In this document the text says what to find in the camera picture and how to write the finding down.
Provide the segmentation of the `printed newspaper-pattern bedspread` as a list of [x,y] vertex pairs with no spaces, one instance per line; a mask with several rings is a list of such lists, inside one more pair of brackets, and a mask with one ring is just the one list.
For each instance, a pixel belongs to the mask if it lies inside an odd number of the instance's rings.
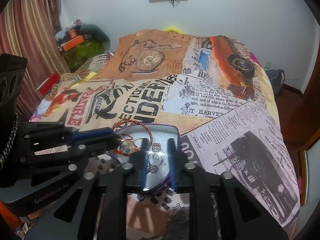
[[102,72],[63,85],[31,120],[80,131],[175,126],[190,162],[213,174],[231,172],[289,239],[297,235],[297,178],[272,87],[259,61],[235,39],[160,30],[124,36]]

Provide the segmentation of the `striped red curtain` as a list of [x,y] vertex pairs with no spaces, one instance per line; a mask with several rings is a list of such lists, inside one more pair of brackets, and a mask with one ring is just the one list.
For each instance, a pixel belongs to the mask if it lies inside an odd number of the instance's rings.
[[1,12],[1,52],[28,60],[17,98],[17,112],[27,118],[42,100],[37,87],[53,73],[69,72],[55,39],[60,14],[61,0],[9,0]]

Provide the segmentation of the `pink croc shoe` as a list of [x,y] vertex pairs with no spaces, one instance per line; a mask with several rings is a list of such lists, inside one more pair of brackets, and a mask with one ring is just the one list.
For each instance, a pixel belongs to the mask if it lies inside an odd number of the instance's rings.
[[301,176],[298,177],[297,182],[298,182],[299,194],[302,194],[302,192],[303,192],[303,182],[302,182],[302,177]]

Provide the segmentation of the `red gift box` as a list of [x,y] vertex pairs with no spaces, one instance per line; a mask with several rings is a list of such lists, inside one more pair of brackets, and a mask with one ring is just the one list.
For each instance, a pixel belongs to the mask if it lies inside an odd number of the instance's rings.
[[36,89],[41,96],[45,96],[49,91],[51,91],[53,85],[58,83],[60,80],[60,75],[57,73],[53,73],[50,77],[45,79],[43,83],[39,85]]

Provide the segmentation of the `crystal flower brooch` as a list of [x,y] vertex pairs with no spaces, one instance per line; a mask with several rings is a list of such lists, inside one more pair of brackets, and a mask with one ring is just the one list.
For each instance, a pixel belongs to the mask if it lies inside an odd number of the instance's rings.
[[136,139],[125,139],[121,141],[119,146],[119,152],[121,155],[130,157],[132,153],[140,150],[140,147],[136,144]]

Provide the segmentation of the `dark blue backpack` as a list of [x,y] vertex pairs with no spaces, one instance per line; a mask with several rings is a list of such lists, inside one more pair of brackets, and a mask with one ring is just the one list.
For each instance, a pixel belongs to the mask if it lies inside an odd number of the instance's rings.
[[274,94],[278,94],[285,81],[285,72],[282,69],[270,69],[266,72]]

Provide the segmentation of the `orange box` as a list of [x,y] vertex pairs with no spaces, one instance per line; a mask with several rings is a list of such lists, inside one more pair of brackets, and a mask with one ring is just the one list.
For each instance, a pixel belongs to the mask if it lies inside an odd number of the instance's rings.
[[64,43],[61,48],[63,51],[69,51],[70,49],[76,47],[77,45],[81,44],[84,42],[84,37],[82,35],[79,35],[75,37],[74,39]]

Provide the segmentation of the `purple heart-shaped jewelry tin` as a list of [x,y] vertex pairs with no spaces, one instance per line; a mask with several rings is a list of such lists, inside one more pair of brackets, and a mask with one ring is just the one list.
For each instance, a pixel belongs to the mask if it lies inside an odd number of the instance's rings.
[[[166,187],[170,178],[170,164],[167,150],[168,140],[170,138],[174,139],[176,147],[178,146],[180,139],[178,128],[163,124],[131,124],[122,128],[117,127],[114,129],[114,132],[120,135],[121,140],[136,139],[136,144],[140,148],[144,138],[149,140],[150,146],[147,153],[148,166],[146,169],[145,186],[140,193],[152,194]],[[119,147],[111,150],[109,155],[120,165],[129,162],[130,158],[121,155]]]

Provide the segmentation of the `white wall socket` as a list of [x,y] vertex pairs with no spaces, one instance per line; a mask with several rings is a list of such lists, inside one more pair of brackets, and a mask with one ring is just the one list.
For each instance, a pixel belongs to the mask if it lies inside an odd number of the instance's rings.
[[265,65],[264,65],[264,68],[265,68],[265,69],[270,69],[270,68],[271,68],[271,62],[268,62],[268,61],[267,61],[267,62],[265,63]]

